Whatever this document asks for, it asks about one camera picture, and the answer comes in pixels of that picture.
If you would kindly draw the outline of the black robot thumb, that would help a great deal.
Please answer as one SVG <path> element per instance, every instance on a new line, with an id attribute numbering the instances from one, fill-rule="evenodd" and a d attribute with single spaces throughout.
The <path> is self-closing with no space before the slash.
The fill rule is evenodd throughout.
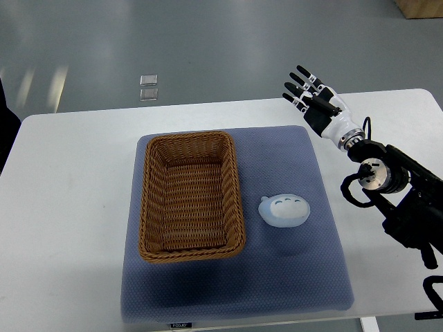
<path id="1" fill-rule="evenodd" d="M 335 107 L 334 105 L 330 104 L 329 102 L 318 96 L 313 96 L 311 99 L 311 103 L 316 109 L 327 116 L 337 116 L 341 112 L 338 107 Z"/>

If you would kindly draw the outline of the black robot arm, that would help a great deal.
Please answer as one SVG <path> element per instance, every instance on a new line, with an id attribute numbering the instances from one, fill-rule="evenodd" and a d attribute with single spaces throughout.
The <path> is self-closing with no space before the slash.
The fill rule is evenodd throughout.
<path id="1" fill-rule="evenodd" d="M 343 197 L 359 208 L 376 207 L 385 217 L 385 233 L 419 250 L 425 267 L 435 270 L 435 253 L 442 251 L 442 179 L 398 148 L 373 141 L 369 118 L 355 124 L 333 88 L 303 66 L 296 69 L 283 98 L 318 136 L 359 164 L 341 184 Z"/>

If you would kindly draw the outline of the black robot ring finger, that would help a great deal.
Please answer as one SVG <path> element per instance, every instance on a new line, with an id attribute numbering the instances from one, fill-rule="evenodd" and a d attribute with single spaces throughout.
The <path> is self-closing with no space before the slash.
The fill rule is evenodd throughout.
<path id="1" fill-rule="evenodd" d="M 305 91 L 303 90 L 299 84 L 294 84 L 290 82 L 285 82 L 284 87 L 288 90 L 288 94 L 291 96 L 299 97 L 303 92 L 309 92 L 309 100 L 312 99 L 314 91 Z"/>

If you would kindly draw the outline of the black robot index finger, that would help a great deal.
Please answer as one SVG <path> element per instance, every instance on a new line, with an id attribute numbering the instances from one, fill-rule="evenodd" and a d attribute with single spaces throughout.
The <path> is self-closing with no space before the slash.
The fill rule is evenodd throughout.
<path id="1" fill-rule="evenodd" d="M 300 87 L 305 91 L 322 91 L 325 84 L 316 77 L 313 73 L 308 71 L 301 65 L 297 65 L 297 71 L 303 76 L 303 83 L 299 83 Z"/>

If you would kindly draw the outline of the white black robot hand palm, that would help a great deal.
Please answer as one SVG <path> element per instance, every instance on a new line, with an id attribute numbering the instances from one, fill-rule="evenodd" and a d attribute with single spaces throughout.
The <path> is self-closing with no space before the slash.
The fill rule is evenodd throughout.
<path id="1" fill-rule="evenodd" d="M 349 150 L 355 143 L 364 139 L 362 128 L 353 122 L 350 108 L 334 89 L 325 86 L 318 95 L 314 96 L 324 99 L 341 110 L 337 116 L 327 116 L 316 109 L 311 100 L 308 100 L 309 109 L 304 113 L 304 119 L 315 133 L 331 140 L 341 151 Z"/>

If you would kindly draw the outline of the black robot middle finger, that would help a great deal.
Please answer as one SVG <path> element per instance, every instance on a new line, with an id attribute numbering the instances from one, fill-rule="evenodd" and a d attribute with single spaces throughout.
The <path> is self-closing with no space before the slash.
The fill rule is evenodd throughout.
<path id="1" fill-rule="evenodd" d="M 303 76 L 300 74 L 295 74 L 294 72 L 290 72 L 289 77 L 293 80 L 294 84 L 303 83 L 302 78 Z M 318 91 L 314 91 L 313 95 L 318 95 Z"/>

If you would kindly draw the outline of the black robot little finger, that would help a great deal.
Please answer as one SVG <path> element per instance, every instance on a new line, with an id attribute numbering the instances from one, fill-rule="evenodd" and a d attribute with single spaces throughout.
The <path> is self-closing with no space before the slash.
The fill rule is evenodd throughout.
<path id="1" fill-rule="evenodd" d="M 309 92 L 303 92 L 299 97 L 291 96 L 288 93 L 282 94 L 283 98 L 297 108 L 301 113 L 305 113 L 309 109 L 307 101 L 309 100 Z"/>

